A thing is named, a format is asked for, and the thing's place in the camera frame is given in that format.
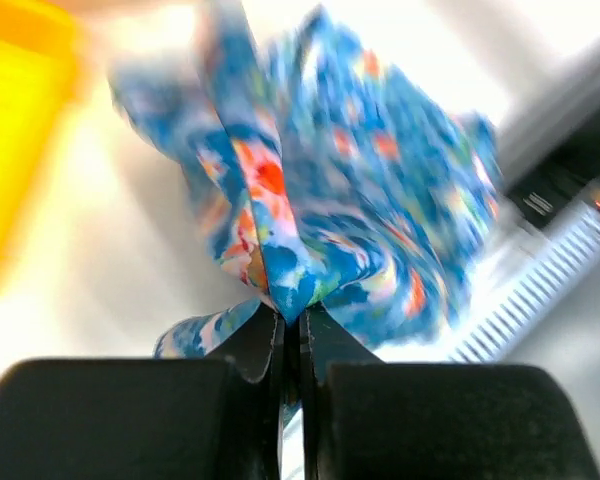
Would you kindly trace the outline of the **blue floral skirt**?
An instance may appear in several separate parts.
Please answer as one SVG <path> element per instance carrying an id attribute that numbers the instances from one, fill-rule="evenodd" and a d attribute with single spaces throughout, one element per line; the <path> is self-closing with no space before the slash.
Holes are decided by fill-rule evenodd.
<path id="1" fill-rule="evenodd" d="M 498 214 L 490 123 L 451 116 L 314 9 L 258 48 L 237 1 L 192 55 L 116 66 L 113 101 L 182 168 L 209 253 L 255 298 L 182 321 L 160 358 L 196 358 L 261 306 L 321 306 L 369 349 L 457 327 Z"/>

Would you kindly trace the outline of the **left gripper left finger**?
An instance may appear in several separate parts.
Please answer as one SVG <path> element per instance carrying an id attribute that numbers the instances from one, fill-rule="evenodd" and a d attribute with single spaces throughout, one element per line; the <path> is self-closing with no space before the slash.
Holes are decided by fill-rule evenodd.
<path id="1" fill-rule="evenodd" d="M 32 359 L 0 378 L 0 479 L 276 479 L 283 320 L 192 360 Z"/>

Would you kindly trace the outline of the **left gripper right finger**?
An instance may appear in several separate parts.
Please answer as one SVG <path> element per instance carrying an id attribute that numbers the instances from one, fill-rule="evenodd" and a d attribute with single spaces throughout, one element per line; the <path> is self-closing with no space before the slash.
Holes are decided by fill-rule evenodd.
<path id="1" fill-rule="evenodd" d="M 322 308 L 299 320 L 309 479 L 597 479 L 565 392 L 528 365 L 385 363 Z"/>

